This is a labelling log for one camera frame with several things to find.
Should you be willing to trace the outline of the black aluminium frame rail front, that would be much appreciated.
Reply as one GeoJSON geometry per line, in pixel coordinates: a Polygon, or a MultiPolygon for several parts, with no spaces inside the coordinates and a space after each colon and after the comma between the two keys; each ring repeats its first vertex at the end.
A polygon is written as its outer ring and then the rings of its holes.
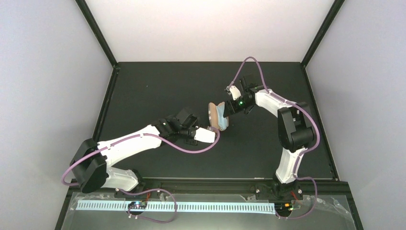
{"type": "Polygon", "coordinates": [[[295,181],[282,185],[273,179],[158,179],[145,178],[131,190],[131,193],[143,192],[147,189],[167,190],[171,193],[202,193],[202,194],[255,194],[277,195],[302,194],[338,195],[350,192],[347,182],[335,180],[295,181]]]}

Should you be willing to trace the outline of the frame post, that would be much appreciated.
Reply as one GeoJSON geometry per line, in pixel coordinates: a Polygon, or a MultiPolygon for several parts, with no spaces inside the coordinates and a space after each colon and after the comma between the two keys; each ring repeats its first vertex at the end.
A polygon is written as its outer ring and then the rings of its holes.
{"type": "Polygon", "coordinates": [[[345,0],[334,0],[333,4],[331,5],[327,15],[325,16],[321,26],[319,27],[310,47],[308,48],[304,58],[301,61],[301,66],[306,68],[311,61],[311,58],[315,54],[317,48],[319,47],[320,43],[322,42],[324,36],[326,35],[328,29],[330,28],[331,24],[333,23],[335,17],[339,13],[342,5],[344,4],[345,0]]]}
{"type": "Polygon", "coordinates": [[[75,0],[77,6],[79,7],[82,15],[84,16],[87,24],[89,25],[90,29],[92,30],[94,36],[96,37],[99,45],[101,46],[105,56],[107,57],[110,65],[113,68],[116,68],[118,65],[118,62],[116,58],[114,57],[113,52],[110,49],[110,46],[108,45],[96,19],[94,18],[87,2],[85,0],[75,0]]]}

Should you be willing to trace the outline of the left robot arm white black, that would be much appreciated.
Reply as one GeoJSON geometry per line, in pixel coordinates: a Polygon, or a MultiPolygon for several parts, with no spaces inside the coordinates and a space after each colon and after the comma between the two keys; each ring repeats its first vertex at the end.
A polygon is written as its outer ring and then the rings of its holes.
{"type": "Polygon", "coordinates": [[[145,150],[162,146],[164,140],[171,143],[183,138],[190,144],[198,128],[198,116],[189,109],[182,109],[147,125],[145,128],[110,141],[83,141],[70,165],[82,193],[88,194],[100,188],[116,188],[127,192],[134,190],[142,178],[137,170],[122,170],[114,165],[145,150]]]}

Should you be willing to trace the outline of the left rear frame post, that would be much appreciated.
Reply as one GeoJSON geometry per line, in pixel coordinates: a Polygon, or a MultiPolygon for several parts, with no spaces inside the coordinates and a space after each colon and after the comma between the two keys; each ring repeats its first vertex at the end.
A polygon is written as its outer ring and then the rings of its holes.
{"type": "Polygon", "coordinates": [[[116,68],[118,65],[118,62],[116,58],[114,57],[113,52],[110,49],[110,46],[108,45],[96,19],[94,18],[87,2],[85,0],[75,0],[77,6],[79,7],[82,15],[84,16],[87,24],[89,25],[90,29],[92,30],[94,36],[96,37],[99,45],[101,46],[105,56],[107,57],[110,65],[113,68],[116,68]]]}

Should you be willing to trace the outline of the right rear frame post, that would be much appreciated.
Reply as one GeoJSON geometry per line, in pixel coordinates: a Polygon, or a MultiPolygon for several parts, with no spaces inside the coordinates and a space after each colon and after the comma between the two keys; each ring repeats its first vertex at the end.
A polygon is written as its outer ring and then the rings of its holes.
{"type": "Polygon", "coordinates": [[[324,36],[326,35],[328,29],[330,28],[331,24],[333,23],[335,17],[339,13],[342,5],[344,4],[345,0],[334,0],[333,4],[331,5],[327,15],[325,16],[321,26],[319,27],[310,47],[308,48],[304,58],[301,61],[301,66],[306,68],[311,61],[311,58],[315,54],[317,48],[319,47],[320,43],[322,42],[324,36]]]}

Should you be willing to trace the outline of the light blue cleaning cloth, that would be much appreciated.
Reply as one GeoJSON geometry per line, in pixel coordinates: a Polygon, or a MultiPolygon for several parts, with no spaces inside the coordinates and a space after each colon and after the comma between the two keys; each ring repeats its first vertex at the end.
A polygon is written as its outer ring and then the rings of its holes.
{"type": "Polygon", "coordinates": [[[217,112],[217,126],[220,131],[224,131],[229,126],[229,119],[228,117],[224,117],[225,106],[224,105],[217,105],[216,106],[217,112]]]}

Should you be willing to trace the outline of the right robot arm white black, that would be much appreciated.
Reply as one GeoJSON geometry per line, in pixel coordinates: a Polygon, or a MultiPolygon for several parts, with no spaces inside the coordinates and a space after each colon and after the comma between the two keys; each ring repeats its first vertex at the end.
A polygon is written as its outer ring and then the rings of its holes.
{"type": "Polygon", "coordinates": [[[223,117],[239,112],[248,114],[255,106],[261,107],[277,118],[279,142],[282,155],[273,177],[271,192],[273,196],[284,201],[296,188],[298,169],[303,155],[313,143],[319,140],[314,121],[307,103],[288,101],[274,93],[268,86],[249,83],[246,78],[240,80],[242,89],[234,84],[225,91],[232,96],[225,102],[223,117]]]}

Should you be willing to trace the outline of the brown plaid glasses case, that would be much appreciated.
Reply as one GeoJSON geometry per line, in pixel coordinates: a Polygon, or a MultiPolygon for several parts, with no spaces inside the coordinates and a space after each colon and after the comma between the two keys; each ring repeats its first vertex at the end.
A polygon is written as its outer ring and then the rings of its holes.
{"type": "Polygon", "coordinates": [[[221,102],[219,104],[214,104],[214,103],[210,102],[208,104],[208,115],[209,115],[210,126],[215,127],[216,129],[218,129],[216,106],[224,105],[224,104],[225,104],[225,102],[221,102]]]}

